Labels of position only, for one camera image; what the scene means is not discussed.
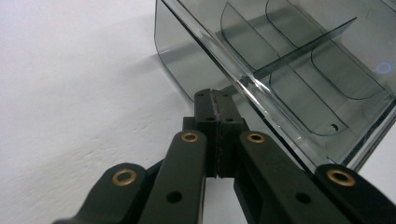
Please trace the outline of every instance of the transparent plastic container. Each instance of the transparent plastic container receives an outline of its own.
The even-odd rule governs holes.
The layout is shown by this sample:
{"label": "transparent plastic container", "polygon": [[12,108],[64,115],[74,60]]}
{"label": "transparent plastic container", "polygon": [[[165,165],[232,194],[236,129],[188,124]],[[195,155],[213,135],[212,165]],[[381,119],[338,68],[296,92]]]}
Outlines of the transparent plastic container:
{"label": "transparent plastic container", "polygon": [[311,170],[359,169],[395,121],[396,0],[158,0],[155,42]]}

